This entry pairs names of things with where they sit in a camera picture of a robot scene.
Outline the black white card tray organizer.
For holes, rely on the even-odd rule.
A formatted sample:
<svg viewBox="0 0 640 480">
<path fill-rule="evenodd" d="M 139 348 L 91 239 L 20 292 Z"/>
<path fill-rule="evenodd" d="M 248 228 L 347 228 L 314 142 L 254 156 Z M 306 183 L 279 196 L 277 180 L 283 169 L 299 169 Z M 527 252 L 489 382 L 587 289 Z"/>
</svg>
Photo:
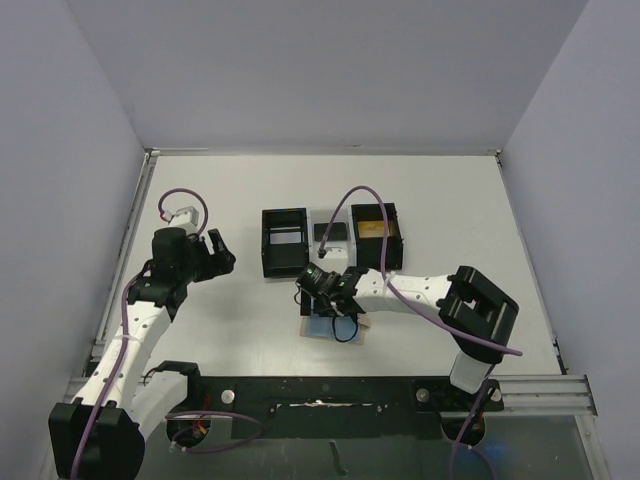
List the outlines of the black white card tray organizer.
<svg viewBox="0 0 640 480">
<path fill-rule="evenodd" d="M 349 266 L 403 268 L 404 246 L 397 210 L 376 203 L 344 204 L 331 208 L 287 208 L 262 212 L 261 260 L 263 276 L 295 278 L 312 262 L 326 271 Z"/>
</svg>

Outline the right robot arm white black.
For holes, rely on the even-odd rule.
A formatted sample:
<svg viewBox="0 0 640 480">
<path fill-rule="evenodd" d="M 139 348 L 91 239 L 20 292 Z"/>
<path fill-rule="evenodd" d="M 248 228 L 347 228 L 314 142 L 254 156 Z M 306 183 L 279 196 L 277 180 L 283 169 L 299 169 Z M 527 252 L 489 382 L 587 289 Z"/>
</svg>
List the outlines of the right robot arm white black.
<svg viewBox="0 0 640 480">
<path fill-rule="evenodd" d="M 483 382 L 506 355 L 523 355 L 508 346 L 519 305 L 474 267 L 419 277 L 364 267 L 340 274 L 310 263 L 296 285 L 325 316 L 356 320 L 378 312 L 414 314 L 449 333 L 459 352 L 445 395 L 459 409 L 478 401 Z"/>
</svg>

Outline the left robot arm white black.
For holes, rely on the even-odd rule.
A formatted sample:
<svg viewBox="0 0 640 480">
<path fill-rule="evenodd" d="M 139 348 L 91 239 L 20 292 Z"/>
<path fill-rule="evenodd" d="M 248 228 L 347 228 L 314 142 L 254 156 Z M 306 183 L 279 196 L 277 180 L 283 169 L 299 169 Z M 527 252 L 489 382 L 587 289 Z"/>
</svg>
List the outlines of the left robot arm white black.
<svg viewBox="0 0 640 480">
<path fill-rule="evenodd" d="M 230 274 L 236 257 L 220 232 L 205 237 L 165 227 L 152 238 L 152 256 L 124 287 L 120 325 L 85 384 L 48 419 L 61 479 L 133 479 L 146 440 L 132 406 L 138 382 L 192 283 Z"/>
</svg>

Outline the silver grey credit card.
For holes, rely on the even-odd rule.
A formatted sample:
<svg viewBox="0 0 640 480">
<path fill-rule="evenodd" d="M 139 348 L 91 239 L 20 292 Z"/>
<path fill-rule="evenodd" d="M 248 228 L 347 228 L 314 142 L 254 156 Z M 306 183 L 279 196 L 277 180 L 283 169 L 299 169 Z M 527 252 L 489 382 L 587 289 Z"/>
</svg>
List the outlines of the silver grey credit card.
<svg viewBox="0 0 640 480">
<path fill-rule="evenodd" d="M 269 243 L 271 245 L 300 244 L 303 242 L 303 234 L 299 229 L 283 228 L 269 232 Z"/>
</svg>

